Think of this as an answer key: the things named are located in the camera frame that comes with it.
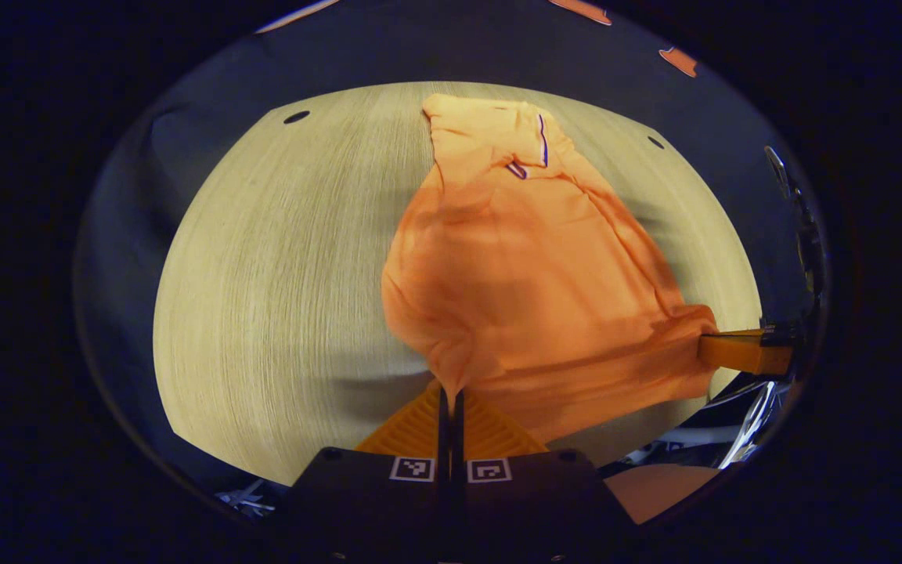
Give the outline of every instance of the wooden table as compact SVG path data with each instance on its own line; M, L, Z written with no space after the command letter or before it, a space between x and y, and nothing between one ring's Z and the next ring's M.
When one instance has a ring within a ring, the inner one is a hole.
M423 358L386 328L380 278L398 221L433 165L421 111L433 92L550 111L662 248L684 299L712 307L722 330L758 326L756 282L733 225L661 133L507 86L411 82L334 92L257 122L208 176L176 232L153 347L162 404L183 439L290 485L321 447L354 447L425 388ZM286 124L300 111L311 114ZM717 371L709 396L735 375ZM705 402L659 404L549 447L578 447L605 464Z

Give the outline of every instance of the orange shirt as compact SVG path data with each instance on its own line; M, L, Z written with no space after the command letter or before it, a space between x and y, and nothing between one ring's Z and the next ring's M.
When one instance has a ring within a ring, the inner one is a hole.
M436 165L391 241L389 328L453 397L468 386L547 442L701 396L712 311L547 111L434 94Z

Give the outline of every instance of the wood grain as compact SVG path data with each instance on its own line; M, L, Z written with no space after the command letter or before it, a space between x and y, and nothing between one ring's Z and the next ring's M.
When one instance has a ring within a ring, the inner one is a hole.
M422 392L421 356L385 325L380 275L406 204L433 165L429 94L527 100L616 188L720 329L756 327L744 248L697 172L658 132L560 96L498 85L369 86L276 108L190 204L166 258L154 359L173 431L290 485L326 445L354 447ZM298 111L311 114L285 124ZM656 146L649 136L661 143ZM709 394L734 377L720 369ZM555 440L604 464L690 417L676 401Z

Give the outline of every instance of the light wood surface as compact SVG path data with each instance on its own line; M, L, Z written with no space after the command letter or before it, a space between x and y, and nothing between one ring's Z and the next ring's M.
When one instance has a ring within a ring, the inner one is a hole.
M433 165L420 106L434 92L526 100L551 112L662 248L684 299L712 307L720 329L758 326L756 282L736 231L658 132L507 86L412 82L334 92L257 122L208 176L176 232L153 346L162 404L183 439L290 485L321 447L354 447L425 388L423 358L386 328L380 277L406 204ZM283 123L302 110L311 114ZM709 394L735 375L717 371ZM659 404L549 447L578 447L605 464L705 401Z

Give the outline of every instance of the orange cloth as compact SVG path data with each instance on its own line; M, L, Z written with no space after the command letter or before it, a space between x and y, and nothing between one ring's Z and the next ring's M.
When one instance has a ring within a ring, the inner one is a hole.
M482 394L546 442L701 396L712 311L548 112L434 94L436 166L382 274L389 328L453 397Z

